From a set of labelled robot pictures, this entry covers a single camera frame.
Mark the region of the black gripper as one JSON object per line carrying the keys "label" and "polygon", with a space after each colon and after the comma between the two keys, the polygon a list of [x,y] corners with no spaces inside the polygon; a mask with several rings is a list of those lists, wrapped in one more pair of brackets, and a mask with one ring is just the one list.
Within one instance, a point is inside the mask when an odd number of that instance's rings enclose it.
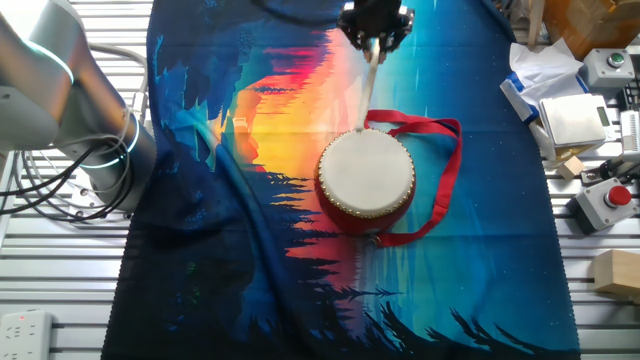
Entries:
{"label": "black gripper", "polygon": [[358,51],[370,51],[369,33],[382,34],[382,51],[393,52],[411,33],[415,10],[401,0],[354,0],[343,5],[337,26]]}

